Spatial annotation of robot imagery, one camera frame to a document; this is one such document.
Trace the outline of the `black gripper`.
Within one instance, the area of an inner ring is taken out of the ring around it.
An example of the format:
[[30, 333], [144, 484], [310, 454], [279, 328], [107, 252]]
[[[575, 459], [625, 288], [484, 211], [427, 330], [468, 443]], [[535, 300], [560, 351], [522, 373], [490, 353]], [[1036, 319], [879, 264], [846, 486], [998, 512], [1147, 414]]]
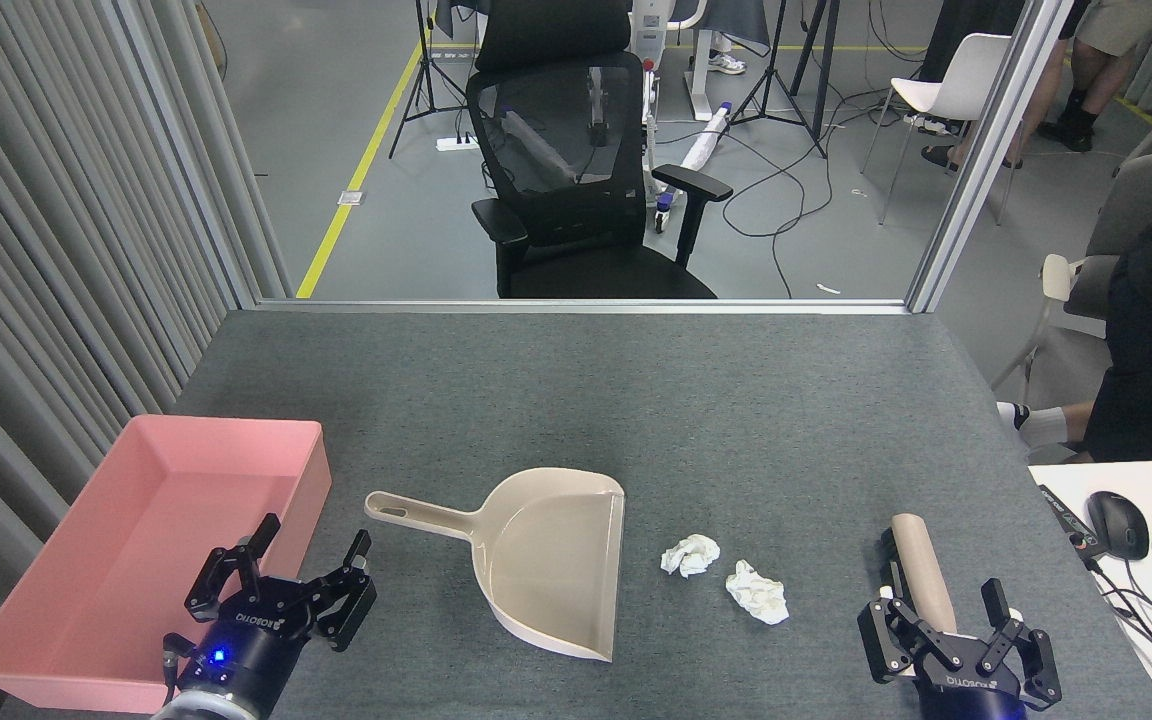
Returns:
[[[958, 670], [948, 643], [957, 630], [952, 602], [927, 602], [920, 615], [908, 598], [878, 591], [858, 614], [870, 675], [878, 683], [915, 679], [923, 719], [1026, 719], [1025, 706], [1056, 705], [1062, 691], [1049, 635], [1011, 611], [1001, 579], [983, 583], [980, 597], [993, 634], [979, 661]], [[1023, 666], [1021, 684], [1005, 665], [1011, 650]]]
[[372, 541], [367, 530], [358, 530], [342, 564], [298, 583], [282, 611], [223, 611], [220, 616], [220, 593], [233, 573], [238, 573], [238, 596], [262, 600], [259, 561], [280, 528], [276, 514], [266, 511], [247, 541], [212, 550], [189, 589], [189, 615], [197, 623], [218, 620], [189, 651], [180, 674], [179, 708], [185, 717], [270, 717], [306, 641], [314, 635], [346, 652], [374, 605], [378, 592], [366, 573]]

